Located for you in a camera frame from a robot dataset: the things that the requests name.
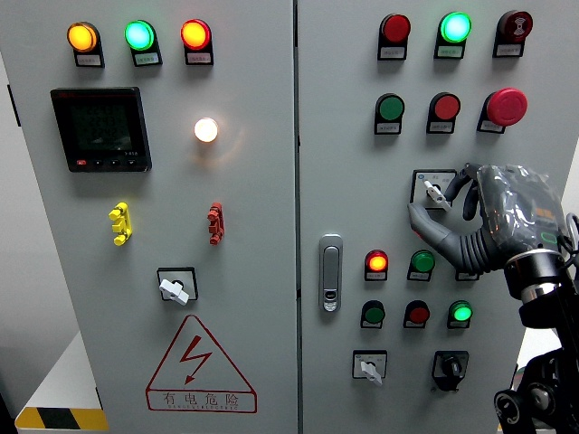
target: orange indicator light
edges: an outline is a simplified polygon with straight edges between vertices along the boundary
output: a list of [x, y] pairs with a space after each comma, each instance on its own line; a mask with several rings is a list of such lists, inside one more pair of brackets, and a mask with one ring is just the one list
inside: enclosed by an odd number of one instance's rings
[[189, 20], [181, 27], [181, 39], [191, 50], [202, 50], [211, 41], [211, 30], [201, 20]]
[[373, 250], [366, 255], [365, 263], [370, 271], [378, 273], [388, 268], [388, 257], [381, 250]]
[[77, 52], [91, 52], [99, 42], [94, 27], [88, 23], [72, 24], [66, 36], [71, 47]]

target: electrical hazard warning sign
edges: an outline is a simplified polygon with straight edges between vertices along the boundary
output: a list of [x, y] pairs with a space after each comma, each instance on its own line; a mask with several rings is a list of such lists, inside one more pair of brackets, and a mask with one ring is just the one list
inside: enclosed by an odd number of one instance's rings
[[256, 413], [257, 393], [195, 315], [185, 317], [147, 386], [150, 410]]

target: yellow indicator light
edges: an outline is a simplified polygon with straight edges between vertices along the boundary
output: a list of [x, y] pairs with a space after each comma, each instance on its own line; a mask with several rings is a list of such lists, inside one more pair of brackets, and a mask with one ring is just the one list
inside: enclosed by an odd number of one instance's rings
[[217, 122], [211, 118], [202, 118], [195, 124], [195, 136], [202, 142], [213, 142], [217, 137]]
[[66, 37], [71, 47], [77, 52], [90, 52], [99, 42], [94, 27], [88, 23], [72, 24]]
[[384, 258], [383, 256], [374, 256], [373, 258], [370, 259], [368, 267], [372, 271], [382, 271], [386, 268], [387, 264], [388, 262], [386, 261], [386, 258]]
[[181, 39], [191, 50], [202, 50], [211, 41], [211, 31], [203, 21], [189, 20], [181, 27]]

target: red indicator light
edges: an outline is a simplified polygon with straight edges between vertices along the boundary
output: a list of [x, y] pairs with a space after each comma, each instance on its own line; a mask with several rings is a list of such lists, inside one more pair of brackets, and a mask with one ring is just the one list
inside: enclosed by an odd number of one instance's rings
[[388, 256], [381, 250], [373, 250], [365, 256], [365, 264], [374, 273], [385, 271], [388, 269]]
[[404, 15], [388, 15], [384, 19], [382, 33], [390, 42], [399, 43], [405, 41], [410, 34], [410, 20]]
[[434, 105], [434, 114], [442, 120], [456, 118], [460, 111], [460, 101], [454, 95], [445, 95]]
[[417, 308], [413, 309], [413, 311], [408, 316], [408, 318], [414, 324], [425, 323], [426, 321], [428, 321], [428, 318], [430, 318], [430, 317], [431, 317], [431, 312], [426, 307], [417, 307]]
[[189, 20], [181, 27], [181, 39], [185, 47], [202, 50], [211, 41], [211, 30], [202, 20]]
[[495, 92], [487, 103], [489, 120], [501, 127], [515, 125], [527, 113], [527, 97], [515, 88]]
[[498, 22], [498, 31], [508, 42], [523, 42], [533, 30], [533, 18], [524, 11], [510, 11]]

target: white wall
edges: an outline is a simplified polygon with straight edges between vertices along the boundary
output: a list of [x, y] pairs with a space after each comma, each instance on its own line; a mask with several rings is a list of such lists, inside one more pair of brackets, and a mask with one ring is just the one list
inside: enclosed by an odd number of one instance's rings
[[0, 56], [0, 393], [15, 417], [78, 331]]

